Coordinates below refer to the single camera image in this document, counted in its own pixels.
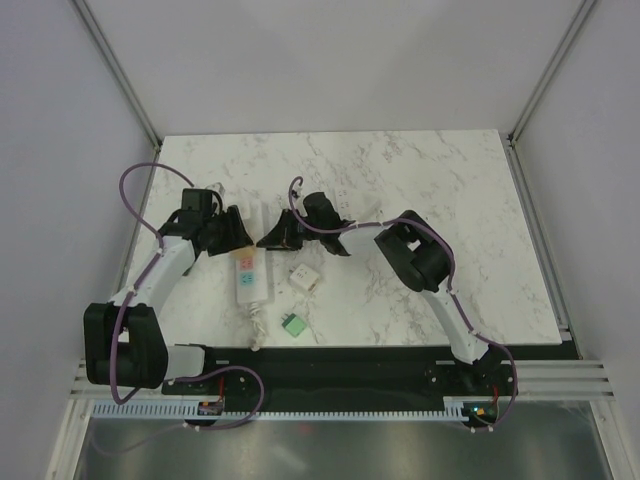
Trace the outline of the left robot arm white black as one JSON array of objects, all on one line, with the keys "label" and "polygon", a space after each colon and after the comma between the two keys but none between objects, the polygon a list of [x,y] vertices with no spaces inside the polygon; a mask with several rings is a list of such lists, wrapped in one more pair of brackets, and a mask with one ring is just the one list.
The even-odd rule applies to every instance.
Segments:
[{"label": "left robot arm white black", "polygon": [[217,256],[250,247],[241,211],[218,192],[186,188],[181,207],[159,229],[155,250],[134,283],[84,312],[85,368],[96,385],[155,389],[178,378],[198,393],[219,382],[219,369],[198,345],[169,346],[159,314],[201,253]]}]

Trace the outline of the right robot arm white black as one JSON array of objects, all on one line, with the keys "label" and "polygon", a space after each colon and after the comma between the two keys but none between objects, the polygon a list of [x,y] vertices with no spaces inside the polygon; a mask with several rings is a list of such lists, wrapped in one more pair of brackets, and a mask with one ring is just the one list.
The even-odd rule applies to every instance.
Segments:
[{"label": "right robot arm white black", "polygon": [[319,242],[341,257],[380,252],[401,283],[420,294],[443,328],[457,363],[458,381],[467,392],[483,392],[494,381],[488,363],[489,344],[471,328],[470,315],[452,291],[455,259],[451,247],[415,211],[406,210],[387,222],[358,223],[340,216],[322,192],[314,192],[283,209],[275,226],[258,242],[267,250],[298,251]]}]

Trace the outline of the white cube plug orange logo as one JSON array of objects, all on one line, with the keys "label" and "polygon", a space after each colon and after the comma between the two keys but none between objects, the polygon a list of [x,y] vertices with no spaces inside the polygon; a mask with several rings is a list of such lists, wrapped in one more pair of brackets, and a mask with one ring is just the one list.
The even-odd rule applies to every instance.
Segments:
[{"label": "white cube plug orange logo", "polygon": [[289,284],[304,294],[311,294],[320,280],[320,274],[306,264],[298,265],[289,275]]}]

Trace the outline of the green plug adapter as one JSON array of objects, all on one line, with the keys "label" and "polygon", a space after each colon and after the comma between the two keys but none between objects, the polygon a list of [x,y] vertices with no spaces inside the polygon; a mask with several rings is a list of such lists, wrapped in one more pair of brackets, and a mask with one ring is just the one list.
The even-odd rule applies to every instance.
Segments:
[{"label": "green plug adapter", "polygon": [[291,337],[298,338],[307,329],[307,323],[300,316],[287,313],[282,317],[281,327]]}]

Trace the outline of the long white power strip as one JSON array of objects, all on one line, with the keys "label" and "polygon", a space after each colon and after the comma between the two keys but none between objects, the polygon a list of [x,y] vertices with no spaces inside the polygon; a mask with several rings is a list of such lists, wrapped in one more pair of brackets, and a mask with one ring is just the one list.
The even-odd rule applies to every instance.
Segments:
[{"label": "long white power strip", "polygon": [[256,251],[253,256],[243,258],[238,252],[234,254],[236,301],[240,306],[261,305],[273,299],[270,253],[256,246],[267,233],[268,208],[261,201],[251,200],[241,205],[240,212]]}]

